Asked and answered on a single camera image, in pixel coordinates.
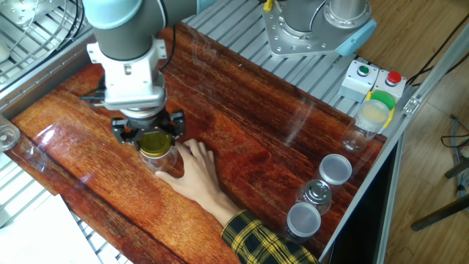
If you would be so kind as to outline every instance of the yellow plaid shirt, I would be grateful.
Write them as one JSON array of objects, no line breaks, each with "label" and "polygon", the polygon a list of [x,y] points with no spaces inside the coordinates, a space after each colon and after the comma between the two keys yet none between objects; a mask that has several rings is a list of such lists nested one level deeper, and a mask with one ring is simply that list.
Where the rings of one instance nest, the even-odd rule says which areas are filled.
[{"label": "yellow plaid shirt", "polygon": [[241,263],[316,263],[304,247],[276,234],[247,210],[240,211],[223,229],[221,238]]}]

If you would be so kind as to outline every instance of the silver jar lid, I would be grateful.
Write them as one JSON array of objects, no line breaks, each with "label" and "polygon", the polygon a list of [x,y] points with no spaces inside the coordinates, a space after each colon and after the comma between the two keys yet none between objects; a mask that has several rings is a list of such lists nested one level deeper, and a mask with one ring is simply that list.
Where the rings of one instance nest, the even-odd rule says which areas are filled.
[{"label": "silver jar lid", "polygon": [[306,184],[306,198],[317,205],[330,202],[331,193],[327,183],[322,180],[312,180]]}]

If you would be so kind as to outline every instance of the wooden table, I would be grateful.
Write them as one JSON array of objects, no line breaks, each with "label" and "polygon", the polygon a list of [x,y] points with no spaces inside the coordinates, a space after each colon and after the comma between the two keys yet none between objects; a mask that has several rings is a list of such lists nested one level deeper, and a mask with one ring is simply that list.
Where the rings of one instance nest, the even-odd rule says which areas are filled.
[{"label": "wooden table", "polygon": [[[188,26],[177,30],[164,70],[167,109],[185,111],[184,139],[215,152],[221,187],[239,206],[279,231],[298,187],[316,177],[324,156],[351,162],[353,176],[306,245],[319,257],[385,138],[360,154],[347,152],[340,138],[348,116]],[[171,47],[170,31],[158,37]],[[236,263],[220,239],[222,226],[157,179],[133,146],[116,141],[110,119],[121,114],[78,99],[102,74],[99,65],[87,66],[18,115],[21,140],[8,156],[135,263]]]}]

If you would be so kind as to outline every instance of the gold jar lid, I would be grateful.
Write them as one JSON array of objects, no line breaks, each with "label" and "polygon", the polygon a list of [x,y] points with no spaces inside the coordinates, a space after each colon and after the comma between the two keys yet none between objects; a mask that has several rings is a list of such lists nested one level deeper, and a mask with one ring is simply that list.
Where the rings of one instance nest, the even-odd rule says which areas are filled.
[{"label": "gold jar lid", "polygon": [[140,141],[140,152],[148,158],[160,158],[171,149],[171,137],[161,133],[153,132],[144,134]]}]

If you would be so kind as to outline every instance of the white jar lid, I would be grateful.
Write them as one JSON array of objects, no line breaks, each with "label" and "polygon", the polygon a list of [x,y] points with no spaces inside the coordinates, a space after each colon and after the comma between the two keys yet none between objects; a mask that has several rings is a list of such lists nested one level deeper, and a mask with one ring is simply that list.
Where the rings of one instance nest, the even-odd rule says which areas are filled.
[{"label": "white jar lid", "polygon": [[327,155],[321,161],[320,175],[326,183],[341,185],[352,175],[352,164],[343,155]]},{"label": "white jar lid", "polygon": [[309,238],[321,226],[320,212],[307,202],[299,202],[290,208],[287,225],[295,235]]}]

